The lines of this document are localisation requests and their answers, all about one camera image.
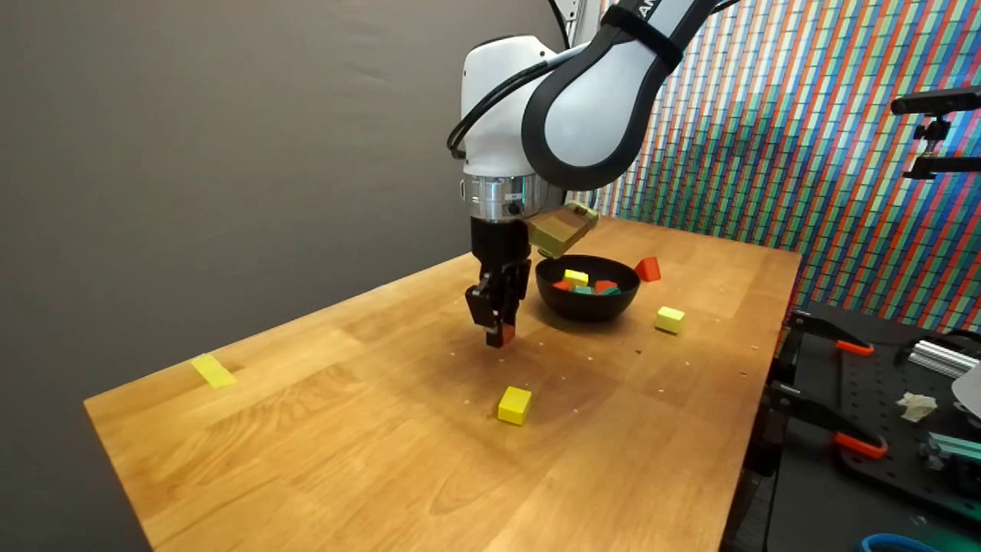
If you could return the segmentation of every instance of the yellow cube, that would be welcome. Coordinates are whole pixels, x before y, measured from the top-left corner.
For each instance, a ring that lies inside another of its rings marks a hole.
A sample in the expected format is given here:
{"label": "yellow cube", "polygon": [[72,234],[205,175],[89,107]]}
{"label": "yellow cube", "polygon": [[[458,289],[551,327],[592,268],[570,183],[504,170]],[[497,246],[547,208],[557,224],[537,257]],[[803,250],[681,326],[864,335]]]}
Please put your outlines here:
{"label": "yellow cube", "polygon": [[668,335],[681,335],[683,327],[683,310],[672,310],[672,307],[661,307],[652,327],[668,331]]}
{"label": "yellow cube", "polygon": [[531,390],[510,386],[497,402],[497,421],[522,426],[529,421]]}
{"label": "yellow cube", "polygon": [[570,284],[590,284],[590,272],[579,272],[579,268],[564,268],[560,278]]}

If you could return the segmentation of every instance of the red object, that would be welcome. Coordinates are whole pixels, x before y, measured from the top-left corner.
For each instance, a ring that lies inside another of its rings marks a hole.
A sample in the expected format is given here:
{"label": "red object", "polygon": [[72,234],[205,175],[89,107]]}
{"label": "red object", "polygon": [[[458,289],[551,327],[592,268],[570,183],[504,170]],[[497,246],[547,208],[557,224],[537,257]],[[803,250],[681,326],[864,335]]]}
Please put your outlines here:
{"label": "red object", "polygon": [[881,463],[887,457],[887,444],[870,444],[870,440],[861,440],[857,436],[846,436],[846,431],[833,431],[833,444],[857,454],[857,457],[864,457],[864,461],[874,461]]}
{"label": "red object", "polygon": [[664,278],[664,267],[658,262],[658,257],[642,257],[642,262],[635,267],[635,272],[638,272],[645,282]]}
{"label": "red object", "polygon": [[613,278],[599,278],[599,282],[592,284],[592,291],[595,291],[595,295],[616,291],[616,282],[613,282]]}
{"label": "red object", "polygon": [[833,349],[846,351],[846,356],[874,356],[876,351],[876,345],[861,345],[861,344],[852,344],[852,341],[833,341]]}

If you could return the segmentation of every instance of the yellow block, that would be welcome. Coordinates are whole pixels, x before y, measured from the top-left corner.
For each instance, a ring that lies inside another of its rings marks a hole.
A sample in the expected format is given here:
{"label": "yellow block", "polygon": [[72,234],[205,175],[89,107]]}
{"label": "yellow block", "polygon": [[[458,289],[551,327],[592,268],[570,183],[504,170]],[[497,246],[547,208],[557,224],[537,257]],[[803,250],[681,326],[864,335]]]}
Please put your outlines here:
{"label": "yellow block", "polygon": [[579,272],[579,268],[564,268],[560,278],[570,284],[590,284],[590,272]]}
{"label": "yellow block", "polygon": [[510,386],[497,402],[497,421],[522,426],[531,408],[531,390]]}
{"label": "yellow block", "polygon": [[661,307],[652,327],[668,331],[668,335],[681,335],[683,327],[683,310],[672,310],[672,307]]}
{"label": "yellow block", "polygon": [[197,373],[205,377],[209,386],[215,386],[215,390],[237,383],[237,373],[230,373],[215,356],[197,356],[191,366],[193,366]]}

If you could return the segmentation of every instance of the wooden tabletop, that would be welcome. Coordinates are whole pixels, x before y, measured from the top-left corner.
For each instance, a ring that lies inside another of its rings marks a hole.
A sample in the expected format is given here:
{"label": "wooden tabletop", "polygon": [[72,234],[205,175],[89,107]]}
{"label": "wooden tabletop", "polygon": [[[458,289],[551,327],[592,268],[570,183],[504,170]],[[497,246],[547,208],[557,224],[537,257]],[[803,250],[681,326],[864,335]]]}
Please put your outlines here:
{"label": "wooden tabletop", "polygon": [[664,278],[601,327],[531,282],[492,349],[463,254],[212,349],[234,386],[181,361],[89,398],[153,548],[717,548],[800,257],[608,216],[574,250]]}

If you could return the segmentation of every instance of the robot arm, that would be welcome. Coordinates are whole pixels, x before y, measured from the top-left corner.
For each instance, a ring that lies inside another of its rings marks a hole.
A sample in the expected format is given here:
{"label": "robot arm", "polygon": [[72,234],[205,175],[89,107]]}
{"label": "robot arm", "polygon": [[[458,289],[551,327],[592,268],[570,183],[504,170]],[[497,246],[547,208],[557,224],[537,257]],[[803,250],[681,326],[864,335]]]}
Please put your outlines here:
{"label": "robot arm", "polygon": [[551,53],[533,37],[510,37],[465,56],[463,119],[449,147],[465,160],[474,254],[481,259],[465,300],[492,345],[517,335],[529,289],[524,216],[560,189],[605,187],[632,166],[652,94],[715,6],[624,0],[590,47]]}

